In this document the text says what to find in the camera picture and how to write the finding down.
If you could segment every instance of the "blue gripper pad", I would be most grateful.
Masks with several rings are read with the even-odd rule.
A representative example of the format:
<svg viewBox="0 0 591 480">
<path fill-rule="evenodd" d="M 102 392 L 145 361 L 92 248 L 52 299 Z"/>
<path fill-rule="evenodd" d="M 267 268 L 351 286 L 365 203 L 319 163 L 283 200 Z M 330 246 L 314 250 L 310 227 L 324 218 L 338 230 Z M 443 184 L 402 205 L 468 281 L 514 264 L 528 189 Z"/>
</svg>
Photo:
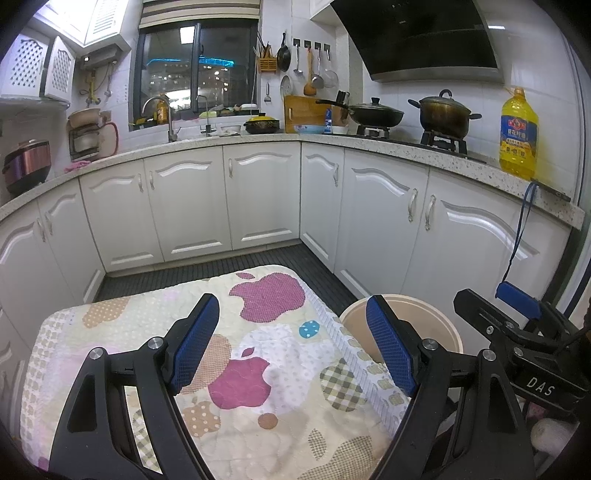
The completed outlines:
<svg viewBox="0 0 591 480">
<path fill-rule="evenodd" d="M 411 356 L 375 296 L 367 302 L 365 317 L 392 380 L 405 395 L 414 396 L 417 383 L 413 378 Z"/>
<path fill-rule="evenodd" d="M 542 317 L 540 302 L 507 281 L 499 283 L 495 297 L 504 301 L 527 319 L 537 320 Z"/>
<path fill-rule="evenodd" d="M 204 306 L 200 303 L 187 317 L 188 321 L 195 320 L 174 354 L 173 377 L 169 386 L 175 395 L 192 382 L 219 320 L 220 304 L 214 295 L 209 295 Z"/>
</svg>

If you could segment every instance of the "window blind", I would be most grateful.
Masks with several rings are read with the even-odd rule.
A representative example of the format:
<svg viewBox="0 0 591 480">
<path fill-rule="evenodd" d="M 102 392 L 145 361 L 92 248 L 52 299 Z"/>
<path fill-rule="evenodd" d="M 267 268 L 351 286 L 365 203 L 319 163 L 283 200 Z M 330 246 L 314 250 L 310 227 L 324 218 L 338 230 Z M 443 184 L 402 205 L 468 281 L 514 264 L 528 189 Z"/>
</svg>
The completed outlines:
<svg viewBox="0 0 591 480">
<path fill-rule="evenodd" d="M 202 18 L 258 20 L 261 0 L 143 0 L 140 28 Z"/>
</svg>

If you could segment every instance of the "metal bolt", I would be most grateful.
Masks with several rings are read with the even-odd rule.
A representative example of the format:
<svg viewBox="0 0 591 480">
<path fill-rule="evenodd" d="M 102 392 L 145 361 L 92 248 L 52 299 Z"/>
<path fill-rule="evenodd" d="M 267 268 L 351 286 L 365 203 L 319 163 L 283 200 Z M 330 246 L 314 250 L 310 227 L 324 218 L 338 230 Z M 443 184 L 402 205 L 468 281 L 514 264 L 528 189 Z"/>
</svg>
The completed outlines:
<svg viewBox="0 0 591 480">
<path fill-rule="evenodd" d="M 152 337 L 150 340 L 148 340 L 148 347 L 152 350 L 157 350 L 162 346 L 163 343 L 164 339 L 162 337 Z"/>
<path fill-rule="evenodd" d="M 101 347 L 96 347 L 93 348 L 90 353 L 88 354 L 88 356 L 93 359 L 96 360 L 98 358 L 100 358 L 101 356 L 103 356 L 103 349 Z"/>
<path fill-rule="evenodd" d="M 433 340 L 432 338 L 425 338 L 423 340 L 423 346 L 427 350 L 435 350 L 435 349 L 437 349 L 437 347 L 439 346 L 439 344 L 435 340 Z"/>
<path fill-rule="evenodd" d="M 492 350 L 483 350 L 482 356 L 484 360 L 488 360 L 489 362 L 494 362 L 496 360 L 496 353 Z"/>
</svg>

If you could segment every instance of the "quilted cloth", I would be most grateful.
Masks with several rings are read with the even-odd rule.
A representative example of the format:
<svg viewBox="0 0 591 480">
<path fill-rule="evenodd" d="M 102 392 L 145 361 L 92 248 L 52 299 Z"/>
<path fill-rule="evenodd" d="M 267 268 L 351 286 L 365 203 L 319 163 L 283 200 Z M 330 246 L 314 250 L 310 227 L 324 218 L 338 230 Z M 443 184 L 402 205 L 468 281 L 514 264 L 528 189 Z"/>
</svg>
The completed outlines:
<svg viewBox="0 0 591 480">
<path fill-rule="evenodd" d="M 220 320 L 190 385 L 175 398 L 216 478 L 365 480 L 408 398 L 291 270 L 277 265 L 73 307 L 42 325 L 22 398 L 29 460 L 47 468 L 67 395 L 95 346 L 117 353 L 164 336 L 203 293 Z M 137 392 L 126 387 L 143 464 L 160 471 Z"/>
</svg>

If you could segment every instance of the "black range hood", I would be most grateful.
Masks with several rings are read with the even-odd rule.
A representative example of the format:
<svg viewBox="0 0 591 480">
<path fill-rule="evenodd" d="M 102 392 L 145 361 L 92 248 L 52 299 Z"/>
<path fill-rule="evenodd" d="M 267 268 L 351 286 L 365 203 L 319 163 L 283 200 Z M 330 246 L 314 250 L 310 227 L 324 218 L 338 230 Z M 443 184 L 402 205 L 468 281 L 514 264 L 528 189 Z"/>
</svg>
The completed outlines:
<svg viewBox="0 0 591 480">
<path fill-rule="evenodd" d="M 472 0 L 334 0 L 331 6 L 372 80 L 503 81 Z"/>
</svg>

